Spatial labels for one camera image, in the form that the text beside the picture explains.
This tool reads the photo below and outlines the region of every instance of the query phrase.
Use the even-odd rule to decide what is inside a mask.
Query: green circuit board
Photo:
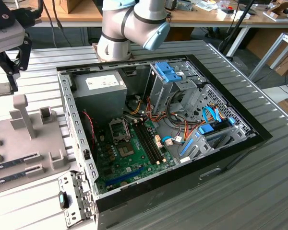
[[[154,136],[157,133],[152,122],[145,121],[144,125],[151,135],[151,140],[156,144]],[[102,194],[175,165],[170,153],[164,147],[158,149],[164,160],[159,161],[158,164],[151,163],[132,124],[127,124],[127,127],[131,136],[130,141],[117,145],[113,143],[108,127],[95,132],[98,144],[94,154],[96,154],[96,166],[99,174],[96,183]],[[127,179],[116,180],[124,176]]]

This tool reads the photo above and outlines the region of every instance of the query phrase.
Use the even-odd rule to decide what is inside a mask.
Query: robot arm
[[[19,8],[10,11],[0,0],[0,66],[7,74],[10,92],[18,91],[16,79],[20,70],[27,70],[32,42],[25,33],[25,28],[34,26],[43,11],[43,0],[38,0],[38,9]],[[18,48],[15,61],[11,61],[6,50]]]
[[[104,0],[102,36],[97,46],[106,61],[127,60],[130,41],[144,49],[157,49],[168,35],[164,0]]]

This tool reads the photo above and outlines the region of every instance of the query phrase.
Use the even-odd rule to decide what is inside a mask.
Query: slotted metal table
[[[157,51],[133,45],[136,58],[194,54],[271,132],[273,138],[237,166],[198,188],[175,197],[111,229],[118,230],[271,230],[288,229],[288,116],[256,85],[204,41],[164,43]],[[8,52],[13,58],[14,51]],[[56,67],[97,62],[91,47],[33,50],[28,71],[18,80],[30,113],[51,106],[76,169]],[[7,81],[0,68],[0,83]],[[12,97],[0,97],[0,119],[9,118]],[[0,193],[1,229],[66,229],[57,198],[57,175]],[[92,220],[74,229],[93,230]]]

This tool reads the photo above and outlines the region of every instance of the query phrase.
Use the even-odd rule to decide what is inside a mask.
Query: ram slot
[[[135,130],[135,133],[138,136],[139,141],[143,146],[151,164],[156,164],[157,161],[161,161],[162,157],[159,153],[159,150],[149,136],[145,125],[136,124],[134,125],[133,129]]]

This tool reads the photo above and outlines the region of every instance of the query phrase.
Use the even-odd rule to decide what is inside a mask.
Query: orange wire
[[[94,135],[95,135],[95,133],[94,133],[94,126],[93,126],[93,122],[92,122],[92,119],[90,118],[90,116],[85,112],[85,111],[82,111],[82,113],[84,113],[85,114],[85,116],[90,120],[90,123],[91,123],[91,128],[92,128],[92,138],[93,138],[93,145],[92,145],[92,149],[94,148],[94,142],[95,142],[95,140],[94,140]]]

